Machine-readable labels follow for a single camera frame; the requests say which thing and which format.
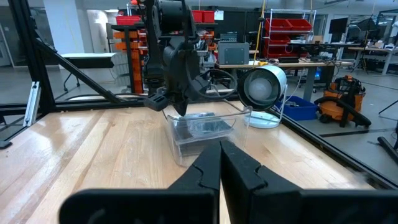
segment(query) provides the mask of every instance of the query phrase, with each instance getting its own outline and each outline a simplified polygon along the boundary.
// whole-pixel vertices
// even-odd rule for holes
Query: concrete floor
[[[76,79],[74,77],[71,77],[67,82],[69,92],[65,93],[63,81],[69,73],[66,70],[59,70],[58,67],[48,68],[47,70],[53,95],[57,101],[78,95],[96,94],[95,91],[82,82],[80,82],[80,87],[76,87]],[[86,69],[84,72],[102,87],[113,93],[122,93],[125,88],[125,86],[117,86],[115,84],[114,78],[108,69]],[[349,70],[341,69],[339,76],[349,73]],[[377,73],[366,74],[362,71],[354,72],[352,75],[361,80],[366,88],[362,114],[372,121],[372,125],[368,129],[362,126],[355,127],[352,122],[349,122],[345,128],[339,127],[337,122],[323,124],[317,119],[300,121],[299,123],[312,132],[324,136],[325,140],[330,144],[363,161],[398,184],[397,164],[384,152],[381,146],[374,144],[379,136],[386,137],[391,144],[396,141],[394,139],[396,136],[392,136],[396,121],[391,119],[398,119],[398,104],[383,113],[383,116],[391,119],[380,118],[378,112],[398,100],[398,76],[381,76]],[[13,68],[0,68],[0,103],[25,103],[29,95],[30,85],[31,79],[26,68],[15,70]],[[295,87],[296,82],[294,80],[289,81],[288,95],[293,93]],[[304,85],[298,88],[294,95],[302,97],[304,88]],[[317,93],[312,95],[311,101],[315,101],[322,96],[323,92],[318,90]],[[6,117],[7,122],[11,123],[12,126],[5,129],[4,125],[0,125],[0,131],[2,130],[0,132],[0,140],[21,128],[21,117]]]

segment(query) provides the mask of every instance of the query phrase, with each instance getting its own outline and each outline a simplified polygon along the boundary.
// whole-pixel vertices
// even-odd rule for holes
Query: gray electronic box
[[[249,43],[219,42],[218,63],[220,65],[247,65]]]

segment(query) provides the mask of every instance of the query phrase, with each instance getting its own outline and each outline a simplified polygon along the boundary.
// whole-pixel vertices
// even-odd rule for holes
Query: lamp base
[[[244,118],[245,123],[248,123],[249,118]],[[276,128],[280,123],[280,119],[272,114],[265,112],[253,111],[250,116],[249,125],[254,128],[269,129]]]

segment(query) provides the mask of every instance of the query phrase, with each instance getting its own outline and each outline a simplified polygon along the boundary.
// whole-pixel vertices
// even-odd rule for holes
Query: white lamp
[[[246,72],[238,81],[238,95],[245,106],[252,106],[254,112],[246,122],[255,128],[275,128],[282,120],[287,90],[285,72],[274,65],[264,65]],[[265,113],[284,94],[279,118]]]

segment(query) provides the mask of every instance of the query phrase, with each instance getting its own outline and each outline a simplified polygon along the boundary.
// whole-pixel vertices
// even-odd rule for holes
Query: transparent bin
[[[251,111],[251,107],[224,100],[189,104],[187,114],[181,117],[169,105],[163,113],[175,162],[190,166],[204,148],[222,140],[229,140],[243,149]]]

